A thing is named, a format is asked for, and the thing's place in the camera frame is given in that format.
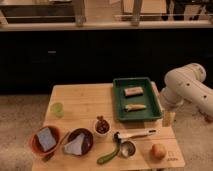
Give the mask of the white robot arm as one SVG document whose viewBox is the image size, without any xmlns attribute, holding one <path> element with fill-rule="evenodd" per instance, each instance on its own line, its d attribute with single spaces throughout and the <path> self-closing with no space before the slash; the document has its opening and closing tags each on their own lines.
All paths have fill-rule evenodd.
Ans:
<svg viewBox="0 0 213 171">
<path fill-rule="evenodd" d="M 174 121 L 173 110 L 185 101 L 195 104 L 207 122 L 213 122 L 213 89 L 203 84 L 206 79 L 205 68 L 198 63 L 170 70 L 164 77 L 165 87 L 159 94 L 163 107 L 162 125 L 171 126 Z"/>
</svg>

